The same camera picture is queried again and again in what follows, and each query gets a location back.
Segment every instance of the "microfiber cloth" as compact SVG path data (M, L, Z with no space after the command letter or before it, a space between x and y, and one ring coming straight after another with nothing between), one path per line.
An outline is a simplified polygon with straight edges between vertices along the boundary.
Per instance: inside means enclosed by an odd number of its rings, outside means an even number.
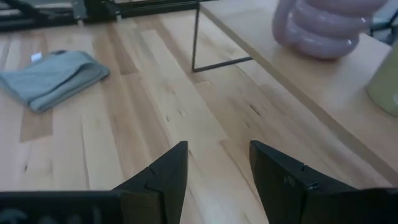
M109 70L82 51L58 51L26 68L0 72L0 88L41 113L109 75Z

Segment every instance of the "wooden floor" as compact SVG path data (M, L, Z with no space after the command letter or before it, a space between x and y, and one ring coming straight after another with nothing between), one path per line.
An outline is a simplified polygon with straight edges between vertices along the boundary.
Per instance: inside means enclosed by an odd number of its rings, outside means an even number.
M355 187L391 186L256 62L193 74L194 12L0 35L0 67L84 50L111 75L45 114L0 94L0 190L112 189L189 143L181 223L267 223L248 161L258 139ZM202 17L198 66L246 56Z

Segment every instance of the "lavender vase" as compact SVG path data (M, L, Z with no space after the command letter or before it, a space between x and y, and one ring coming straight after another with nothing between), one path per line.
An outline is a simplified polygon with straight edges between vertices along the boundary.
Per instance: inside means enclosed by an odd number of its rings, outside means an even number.
M283 46L321 59L351 53L387 0L279 0L272 32Z

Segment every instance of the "folded towel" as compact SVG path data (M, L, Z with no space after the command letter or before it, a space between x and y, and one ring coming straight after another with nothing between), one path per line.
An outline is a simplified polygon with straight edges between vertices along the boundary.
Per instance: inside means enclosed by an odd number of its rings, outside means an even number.
M25 69L0 72L0 88L41 113L109 75L109 70L81 51L47 54Z

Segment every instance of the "black metal table leg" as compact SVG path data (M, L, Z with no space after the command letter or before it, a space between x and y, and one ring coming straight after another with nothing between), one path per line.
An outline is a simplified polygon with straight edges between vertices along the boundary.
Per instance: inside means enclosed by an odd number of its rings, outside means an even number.
M220 63L216 63L213 65L207 65L204 67L195 68L195 61L196 61L196 56L197 56L197 43L198 43L199 13L200 13L200 1L197 0L197 10L196 10L196 15L195 15L195 31L193 33L192 66L191 66L192 72L203 72L203 71L207 71L210 69L220 68L220 67L224 67L227 65L233 65L233 64L236 64L239 62L245 62L245 61L253 59L252 57L243 57L243 58L239 58L239 59L230 60L227 62L220 62Z

